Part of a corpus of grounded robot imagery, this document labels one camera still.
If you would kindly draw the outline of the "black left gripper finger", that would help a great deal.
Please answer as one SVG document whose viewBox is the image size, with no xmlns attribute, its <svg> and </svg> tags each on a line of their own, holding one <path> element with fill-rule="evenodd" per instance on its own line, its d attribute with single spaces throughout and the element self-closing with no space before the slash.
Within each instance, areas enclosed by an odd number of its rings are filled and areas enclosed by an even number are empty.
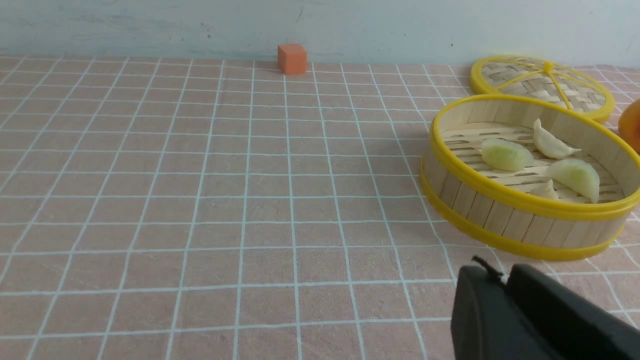
<svg viewBox="0 0 640 360">
<path fill-rule="evenodd" d="M 457 360 L 637 360 L 639 330 L 528 264 L 458 271 L 450 332 Z"/>
</svg>

